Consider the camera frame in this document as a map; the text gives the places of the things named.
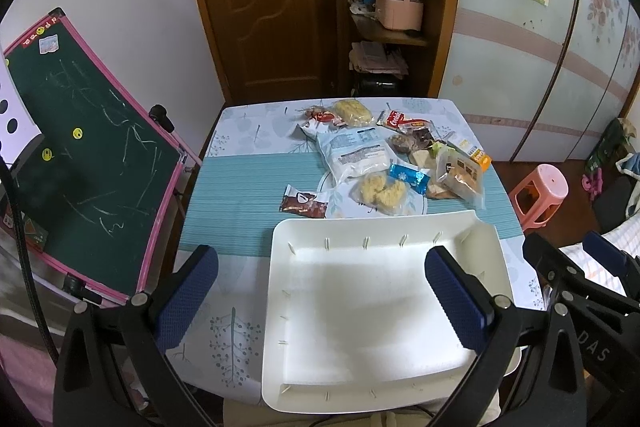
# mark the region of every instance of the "sliding wardrobe door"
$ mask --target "sliding wardrobe door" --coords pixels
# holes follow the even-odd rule
[[[562,68],[516,161],[562,162],[583,133],[596,137],[588,126],[609,90],[628,8],[628,0],[579,1]]]
[[[638,66],[640,65],[640,19],[636,11],[629,7],[625,34],[622,37],[622,47],[618,56],[618,63],[611,81],[602,97],[602,101],[593,115],[587,130],[584,132],[570,159],[584,160],[590,155],[598,143],[611,120],[620,115],[620,110],[628,97],[631,85],[634,83]]]
[[[558,63],[575,0],[458,0],[439,96],[458,106],[482,147],[508,160]]]

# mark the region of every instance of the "beige pants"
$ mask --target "beige pants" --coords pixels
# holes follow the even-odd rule
[[[436,412],[444,400],[420,404],[425,409]],[[489,423],[500,416],[498,393],[491,400],[480,425]],[[319,427],[424,427],[431,417],[412,409],[395,409],[362,414],[341,414],[333,417],[315,414],[294,414],[278,412],[265,405],[248,405],[226,399],[223,406],[225,427],[308,427],[309,424],[327,418]]]

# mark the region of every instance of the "green chalkboard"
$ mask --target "green chalkboard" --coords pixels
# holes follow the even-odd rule
[[[124,37],[121,44],[135,46]],[[62,269],[132,295],[141,271],[146,278],[180,152],[61,9],[40,20],[5,57],[44,134],[17,180],[23,211],[49,233],[45,254]]]

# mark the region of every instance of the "wooden shelf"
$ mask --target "wooden shelf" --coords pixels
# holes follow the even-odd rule
[[[405,32],[387,30],[378,21],[370,19],[365,15],[351,14],[353,22],[363,39],[385,44],[403,44],[405,46],[421,46],[426,48],[430,43],[423,37],[410,37]]]

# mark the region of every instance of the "pink plastic stool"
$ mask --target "pink plastic stool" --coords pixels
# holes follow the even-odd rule
[[[522,229],[539,229],[556,213],[568,193],[569,185],[562,172],[543,163],[509,193],[509,199]]]

